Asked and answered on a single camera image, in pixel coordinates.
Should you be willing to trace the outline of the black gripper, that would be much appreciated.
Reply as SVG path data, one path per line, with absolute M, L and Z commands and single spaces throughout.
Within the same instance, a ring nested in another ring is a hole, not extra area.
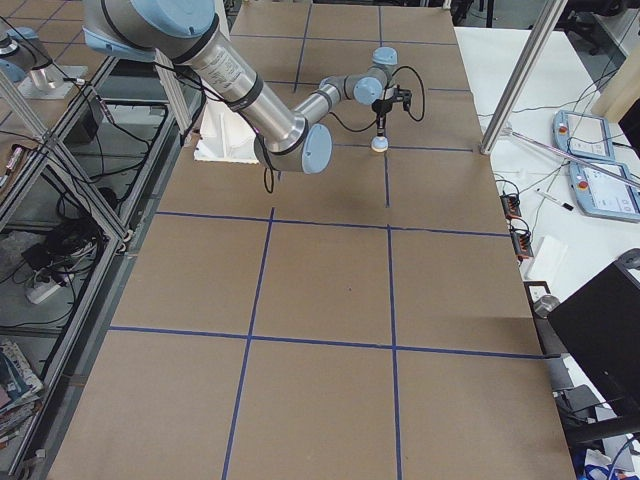
M 386 136 L 386 115 L 392 111 L 394 103 L 395 89 L 385 89 L 382 96 L 375 100 L 371 105 L 372 111 L 375 113 L 376 136 Z

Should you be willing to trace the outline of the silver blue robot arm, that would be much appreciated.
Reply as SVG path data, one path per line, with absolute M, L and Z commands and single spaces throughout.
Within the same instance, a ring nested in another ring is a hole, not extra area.
M 256 134 L 260 163 L 275 171 L 316 174 L 329 164 L 332 137 L 322 119 L 335 105 L 371 105 L 390 86 L 397 52 L 379 47 L 362 74 L 331 76 L 288 108 L 222 33 L 211 1 L 87 1 L 86 44 L 105 55 L 152 62 L 162 52 L 190 67 Z

